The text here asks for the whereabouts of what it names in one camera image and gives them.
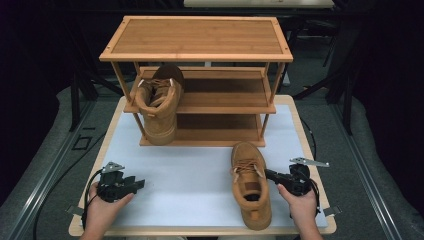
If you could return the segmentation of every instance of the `floor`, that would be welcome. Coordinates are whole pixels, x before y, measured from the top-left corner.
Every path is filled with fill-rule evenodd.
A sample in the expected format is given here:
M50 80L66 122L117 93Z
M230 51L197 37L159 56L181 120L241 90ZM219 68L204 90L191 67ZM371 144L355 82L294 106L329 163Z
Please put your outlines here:
M328 69L322 64L328 42L309 38L297 42L288 70L290 84L280 94L293 96L326 76ZM113 76L108 79L117 83ZM66 209L81 197L119 99L101 85L96 89L97 101L81 98L81 123L74 132L68 131L70 90L58 94L61 106L54 126L0 208L0 239L35 239L34 226L38 239L75 239L68 234L72 216ZM402 197L375 152L360 102L353 101L353 135L347 135L340 123L341 105L328 105L326 93L323 88L296 101L316 160L331 164L319 169L330 205L342 210L335 216L337 231L325 239L424 239L422 218Z

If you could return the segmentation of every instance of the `brown shoe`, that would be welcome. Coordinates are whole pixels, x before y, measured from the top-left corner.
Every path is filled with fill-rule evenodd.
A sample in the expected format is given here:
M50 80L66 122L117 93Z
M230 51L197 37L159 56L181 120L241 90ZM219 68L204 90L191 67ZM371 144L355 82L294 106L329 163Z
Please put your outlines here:
M246 226L263 230L271 223L271 201L265 177L265 160L249 142L237 143L231 154L233 195Z
M153 145L166 145L175 138L176 110L183 93L181 70L167 64L159 67L153 78L141 80L135 102L144 118L146 138Z

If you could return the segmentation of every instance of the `hand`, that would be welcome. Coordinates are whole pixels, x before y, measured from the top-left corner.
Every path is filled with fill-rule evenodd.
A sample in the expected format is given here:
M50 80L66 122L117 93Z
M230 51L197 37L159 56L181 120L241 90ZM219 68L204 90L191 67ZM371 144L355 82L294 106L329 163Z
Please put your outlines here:
M314 191L303 196L295 196L281 185L277 185L280 195L288 202L294 224L300 232L302 240L322 239L315 222L317 202Z
M130 193L116 202L105 202L96 196L98 184L93 183L89 190L90 199L93 200L88 206L85 231L80 239L102 239L118 212L134 197L134 193Z

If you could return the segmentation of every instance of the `shoe rack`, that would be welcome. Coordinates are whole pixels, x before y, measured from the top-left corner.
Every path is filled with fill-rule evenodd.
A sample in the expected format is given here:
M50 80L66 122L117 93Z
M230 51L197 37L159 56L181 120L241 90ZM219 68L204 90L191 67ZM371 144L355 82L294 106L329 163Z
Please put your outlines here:
M144 138L141 114L134 101L141 79L151 79L158 67L139 62L252 62L263 67L180 67L185 89L177 108L175 146L233 146L249 141L265 146L274 96L285 64L293 57L275 18L125 16L100 56L115 70L127 99L125 113L133 114ZM130 89L120 62L137 71ZM278 65L269 85L270 64Z

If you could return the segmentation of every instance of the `top shelf panel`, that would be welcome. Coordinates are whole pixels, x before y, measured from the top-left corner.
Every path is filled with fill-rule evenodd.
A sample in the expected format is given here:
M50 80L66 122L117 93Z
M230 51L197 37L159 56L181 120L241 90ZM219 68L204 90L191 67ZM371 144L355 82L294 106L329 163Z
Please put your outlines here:
M292 62L274 17L125 16L101 61Z

